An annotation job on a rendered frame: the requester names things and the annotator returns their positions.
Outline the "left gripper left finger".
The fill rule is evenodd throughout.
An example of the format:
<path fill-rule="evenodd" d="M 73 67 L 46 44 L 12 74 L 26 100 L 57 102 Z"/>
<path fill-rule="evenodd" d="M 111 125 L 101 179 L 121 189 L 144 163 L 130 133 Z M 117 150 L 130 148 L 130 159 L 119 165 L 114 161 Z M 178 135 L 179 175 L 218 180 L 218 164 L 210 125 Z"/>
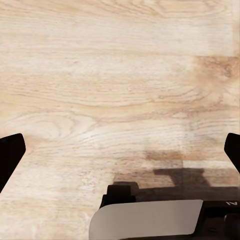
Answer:
<path fill-rule="evenodd" d="M 21 133 L 0 138 L 0 193 L 26 152 Z"/>

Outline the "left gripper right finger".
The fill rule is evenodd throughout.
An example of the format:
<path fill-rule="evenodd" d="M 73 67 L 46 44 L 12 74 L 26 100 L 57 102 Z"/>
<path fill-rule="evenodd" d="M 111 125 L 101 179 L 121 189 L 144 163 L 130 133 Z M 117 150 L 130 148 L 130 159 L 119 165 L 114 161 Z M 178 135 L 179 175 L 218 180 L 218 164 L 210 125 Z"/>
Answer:
<path fill-rule="evenodd" d="M 240 173 L 240 135 L 228 133 L 224 151 Z"/>

